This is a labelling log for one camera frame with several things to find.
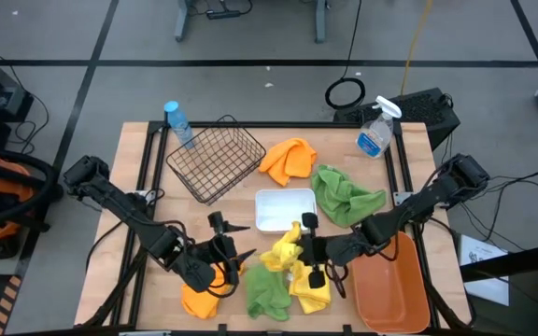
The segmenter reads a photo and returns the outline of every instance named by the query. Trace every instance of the orange plastic tub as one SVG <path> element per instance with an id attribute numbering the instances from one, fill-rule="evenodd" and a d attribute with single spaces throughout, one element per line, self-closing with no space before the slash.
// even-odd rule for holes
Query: orange plastic tub
<path id="1" fill-rule="evenodd" d="M 429 326 L 429 304 L 415 243 L 398 233 L 395 261 L 379 255 L 352 260 L 356 307 L 367 327 L 377 332 L 415 333 Z M 395 239 L 383 250 L 393 257 Z"/>

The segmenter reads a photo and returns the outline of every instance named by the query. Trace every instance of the blue bottle cap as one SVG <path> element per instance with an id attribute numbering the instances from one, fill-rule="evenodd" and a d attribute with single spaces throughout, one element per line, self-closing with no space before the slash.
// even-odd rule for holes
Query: blue bottle cap
<path id="1" fill-rule="evenodd" d="M 165 109 L 165 112 L 176 112 L 178 107 L 179 104 L 176 101 L 170 101 L 165 103 L 163 108 Z"/>

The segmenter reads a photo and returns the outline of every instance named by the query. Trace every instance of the white tray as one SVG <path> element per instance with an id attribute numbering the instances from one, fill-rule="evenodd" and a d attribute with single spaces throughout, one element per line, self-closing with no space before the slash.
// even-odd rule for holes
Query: white tray
<path id="1" fill-rule="evenodd" d="M 317 213 L 315 192 L 311 189 L 262 189 L 255 196 L 256 225 L 263 232 L 289 231 L 292 221 L 302 224 L 305 212 Z"/>

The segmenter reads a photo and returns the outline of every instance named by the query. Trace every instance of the yellow cloth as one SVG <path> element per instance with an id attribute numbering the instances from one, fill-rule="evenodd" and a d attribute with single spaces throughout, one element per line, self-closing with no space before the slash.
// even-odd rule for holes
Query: yellow cloth
<path id="1" fill-rule="evenodd" d="M 215 269 L 215 280 L 211 283 L 211 286 L 219 286 L 223 284 L 223 273 L 217 269 L 216 266 L 213 266 Z M 242 274 L 244 271 L 244 265 L 240 267 L 239 274 Z M 210 287 L 209 290 L 217 294 L 225 294 L 230 285 L 223 285 L 219 288 Z M 186 313 L 208 319 L 214 317 L 217 314 L 217 306 L 219 304 L 219 298 L 214 297 L 213 295 L 207 293 L 206 291 L 197 293 L 188 285 L 182 285 L 182 307 Z"/>
<path id="2" fill-rule="evenodd" d="M 302 230 L 300 222 L 293 221 L 293 228 L 286 232 L 281 239 L 273 245 L 271 251 L 261 254 L 261 262 L 265 268 L 271 272 L 281 272 L 287 270 L 303 253 L 303 249 L 296 245 L 300 239 Z"/>
<path id="3" fill-rule="evenodd" d="M 293 275 L 293 280 L 290 282 L 290 295 L 298 297 L 305 314 L 311 314 L 325 309 L 332 301 L 327 274 L 324 274 L 325 286 L 311 288 L 308 284 L 308 275 L 312 271 L 312 267 L 304 266 L 304 263 L 299 260 L 296 260 L 290 268 L 290 272 Z"/>
<path id="4" fill-rule="evenodd" d="M 267 152 L 259 171 L 267 172 L 277 183 L 285 187 L 290 177 L 309 177 L 317 152 L 306 140 L 291 138 L 279 143 Z"/>

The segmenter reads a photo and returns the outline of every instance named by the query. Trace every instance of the black wire basket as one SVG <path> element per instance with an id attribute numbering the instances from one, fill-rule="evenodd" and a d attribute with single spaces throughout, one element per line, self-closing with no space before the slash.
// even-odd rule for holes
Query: black wire basket
<path id="1" fill-rule="evenodd" d="M 174 150 L 165 162 L 196 201 L 210 205 L 252 173 L 265 154 L 257 139 L 226 115 Z"/>

